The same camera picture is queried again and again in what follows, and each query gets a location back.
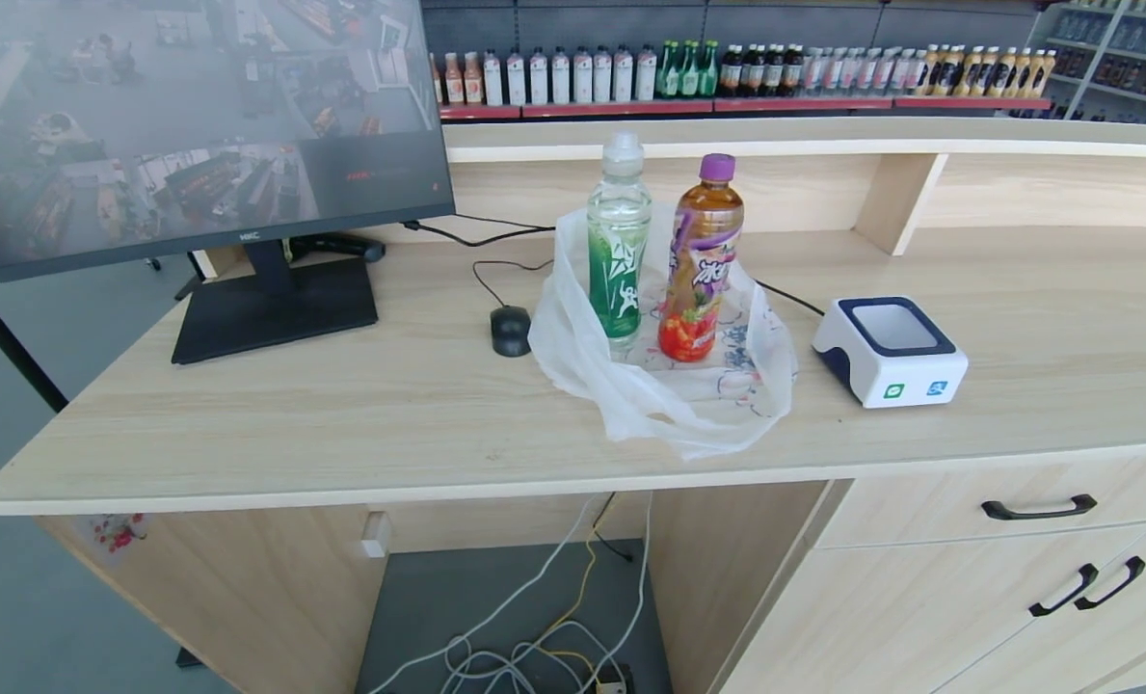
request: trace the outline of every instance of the monitor base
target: monitor base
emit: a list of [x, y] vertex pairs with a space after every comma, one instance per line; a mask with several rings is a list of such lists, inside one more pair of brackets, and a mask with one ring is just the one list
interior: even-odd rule
[[379, 320], [364, 260], [308, 265], [289, 274], [295, 289], [282, 293], [261, 289], [262, 277], [197, 286], [171, 362], [193, 364]]

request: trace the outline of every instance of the red shelf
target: red shelf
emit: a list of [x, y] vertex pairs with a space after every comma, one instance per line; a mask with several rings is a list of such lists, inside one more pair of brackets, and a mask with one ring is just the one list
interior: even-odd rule
[[1052, 105], [1047, 98], [1004, 98], [992, 96], [898, 96], [895, 109], [1035, 109]]
[[625, 101], [603, 104], [547, 104], [521, 107], [520, 112], [528, 119], [550, 119], [558, 116], [630, 116], [647, 113], [709, 113], [714, 110], [711, 98], [690, 101]]
[[440, 107], [440, 119], [445, 121], [519, 118], [520, 107]]
[[889, 97], [851, 98], [833, 96], [796, 98], [717, 98], [715, 111], [841, 111], [846, 109], [893, 109]]

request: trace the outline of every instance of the gray wall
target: gray wall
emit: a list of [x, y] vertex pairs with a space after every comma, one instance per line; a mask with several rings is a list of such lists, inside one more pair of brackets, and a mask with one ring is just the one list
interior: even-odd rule
[[1031, 0], [422, 0], [432, 52], [662, 40], [807, 46], [1027, 45]]

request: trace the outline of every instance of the gray floor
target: gray floor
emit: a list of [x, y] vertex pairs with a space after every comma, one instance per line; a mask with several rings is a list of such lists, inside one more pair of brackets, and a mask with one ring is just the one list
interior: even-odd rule
[[[190, 268], [185, 259], [164, 259], [163, 271], [144, 263], [115, 265], [54, 277], [0, 285], [0, 314], [68, 396], [85, 387], [115, 356], [140, 338], [173, 306], [172, 295]], [[0, 355], [0, 468], [36, 434], [52, 413]], [[507, 633], [485, 633], [479, 646], [516, 640], [513, 629], [544, 623], [551, 606], [563, 606], [576, 581], [579, 553], [560, 557], [559, 576], [543, 590], [542, 609], [519, 602], [507, 612]], [[601, 637], [618, 637], [630, 616], [635, 593], [619, 587], [635, 581], [635, 567], [601, 552], [591, 578], [587, 620]], [[398, 557], [386, 578], [379, 618], [372, 628], [364, 681], [379, 681], [405, 657], [440, 646], [440, 638], [469, 628], [485, 614], [480, 589], [511, 592], [518, 575], [541, 561], [542, 549]], [[637, 671], [644, 694], [669, 691], [657, 620], [643, 615], [637, 641], [622, 652]], [[127, 606], [105, 585], [25, 519], [0, 519], [0, 694], [223, 694], [230, 691], [205, 669], [178, 671], [171, 638]], [[405, 694], [426, 694], [440, 680], [430, 664], [405, 680]], [[463, 688], [463, 691], [476, 691]], [[554, 691], [565, 691], [558, 686]]]

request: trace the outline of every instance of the white bottle cap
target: white bottle cap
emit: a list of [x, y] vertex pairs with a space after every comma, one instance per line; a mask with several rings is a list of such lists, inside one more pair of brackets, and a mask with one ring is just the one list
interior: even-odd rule
[[645, 163], [645, 149], [633, 131], [618, 131], [603, 147], [603, 172], [611, 175], [638, 175]]

